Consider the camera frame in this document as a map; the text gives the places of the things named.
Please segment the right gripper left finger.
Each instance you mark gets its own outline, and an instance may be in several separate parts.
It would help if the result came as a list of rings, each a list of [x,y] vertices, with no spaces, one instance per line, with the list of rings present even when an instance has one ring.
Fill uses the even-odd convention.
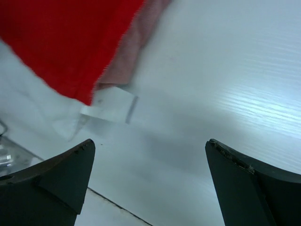
[[[81,213],[95,158],[91,139],[0,178],[2,226],[72,226]]]

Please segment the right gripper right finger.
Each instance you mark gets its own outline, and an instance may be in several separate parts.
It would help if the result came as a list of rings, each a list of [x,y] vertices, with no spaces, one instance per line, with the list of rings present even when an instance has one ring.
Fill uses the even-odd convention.
[[[299,226],[301,176],[207,141],[206,157],[227,226]]]

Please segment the white front cover board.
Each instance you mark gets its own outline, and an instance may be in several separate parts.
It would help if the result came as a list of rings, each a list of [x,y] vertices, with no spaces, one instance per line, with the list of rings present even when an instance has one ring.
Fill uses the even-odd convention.
[[[149,223],[88,188],[76,226],[148,226]]]

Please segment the red patterned pillowcase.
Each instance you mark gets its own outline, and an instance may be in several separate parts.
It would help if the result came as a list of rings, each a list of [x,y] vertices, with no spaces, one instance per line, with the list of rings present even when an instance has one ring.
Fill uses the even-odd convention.
[[[91,105],[129,83],[167,0],[3,0],[0,37],[48,86]]]

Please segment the white pillow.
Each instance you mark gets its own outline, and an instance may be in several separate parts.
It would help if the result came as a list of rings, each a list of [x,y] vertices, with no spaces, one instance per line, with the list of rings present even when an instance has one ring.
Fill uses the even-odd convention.
[[[99,90],[91,106],[60,95],[0,43],[0,117],[71,140],[90,118],[129,123],[137,96],[120,88]]]

